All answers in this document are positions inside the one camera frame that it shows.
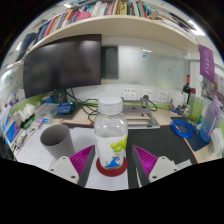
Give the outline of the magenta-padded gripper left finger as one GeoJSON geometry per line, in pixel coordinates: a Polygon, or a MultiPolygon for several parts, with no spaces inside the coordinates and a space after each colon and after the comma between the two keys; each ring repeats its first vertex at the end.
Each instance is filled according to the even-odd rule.
{"type": "Polygon", "coordinates": [[[92,145],[71,157],[60,157],[48,171],[67,181],[85,187],[94,157],[95,146],[92,145]]]}

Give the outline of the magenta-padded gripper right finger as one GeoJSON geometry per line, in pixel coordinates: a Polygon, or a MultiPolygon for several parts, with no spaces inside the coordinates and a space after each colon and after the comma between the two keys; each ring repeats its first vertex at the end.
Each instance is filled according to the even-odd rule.
{"type": "Polygon", "coordinates": [[[146,186],[179,170],[175,163],[166,156],[157,157],[136,145],[132,147],[132,156],[142,186],[146,186]]]}

